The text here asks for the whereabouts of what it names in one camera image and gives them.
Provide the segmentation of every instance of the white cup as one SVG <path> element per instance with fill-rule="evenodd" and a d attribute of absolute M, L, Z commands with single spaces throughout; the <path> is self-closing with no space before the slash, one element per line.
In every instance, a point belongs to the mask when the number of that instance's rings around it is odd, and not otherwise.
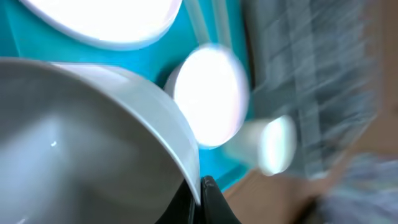
<path fill-rule="evenodd" d="M 289 116 L 246 122 L 223 147 L 225 153 L 264 175 L 285 171 L 296 148 L 295 125 Z"/>

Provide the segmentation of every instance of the white bowl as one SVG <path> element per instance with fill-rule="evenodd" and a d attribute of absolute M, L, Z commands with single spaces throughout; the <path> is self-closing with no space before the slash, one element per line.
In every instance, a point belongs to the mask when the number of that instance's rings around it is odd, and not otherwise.
<path fill-rule="evenodd" d="M 184 178 L 200 204 L 193 133 L 138 75 L 1 59 L 0 105 L 0 223 L 154 223 Z"/>

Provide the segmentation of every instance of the wooden surface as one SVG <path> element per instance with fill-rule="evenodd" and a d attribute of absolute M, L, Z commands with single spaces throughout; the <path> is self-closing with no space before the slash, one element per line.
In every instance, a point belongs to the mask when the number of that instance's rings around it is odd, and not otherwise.
<path fill-rule="evenodd" d="M 309 182 L 284 176 L 266 177 L 251 171 L 224 193 L 235 215 L 242 223 L 290 223 L 312 196 L 325 193 L 343 173 L 347 163 L 358 152 L 390 154 L 398 152 L 398 1 L 383 0 L 381 5 L 382 66 L 378 75 L 381 87 L 379 116 L 358 142 L 346 150 L 322 180 Z"/>

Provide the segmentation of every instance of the blue surface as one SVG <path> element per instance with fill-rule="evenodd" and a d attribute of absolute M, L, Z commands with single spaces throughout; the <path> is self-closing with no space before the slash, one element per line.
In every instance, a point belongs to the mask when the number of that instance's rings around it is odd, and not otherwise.
<path fill-rule="evenodd" d="M 200 4 L 210 39 L 217 42 L 211 0 L 201 0 Z M 233 51 L 248 71 L 239 0 L 228 0 L 227 5 Z M 142 75 L 160 87 L 164 86 L 170 72 L 198 47 L 184 3 L 174 24 L 158 42 L 127 52 L 102 50 L 81 44 L 42 22 L 16 0 L 0 1 L 0 27 L 0 56 L 117 65 Z M 225 157 L 221 148 L 200 150 L 200 166 L 201 175 L 212 175 L 223 190 L 247 171 L 238 162 Z"/>

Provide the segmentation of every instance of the black object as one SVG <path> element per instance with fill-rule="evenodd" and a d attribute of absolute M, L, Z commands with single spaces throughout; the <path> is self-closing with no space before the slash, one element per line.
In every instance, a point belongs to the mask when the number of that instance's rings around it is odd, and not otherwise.
<path fill-rule="evenodd" d="M 214 178 L 201 179 L 201 207 L 197 207 L 187 183 L 182 182 L 165 213 L 156 224 L 240 224 Z"/>

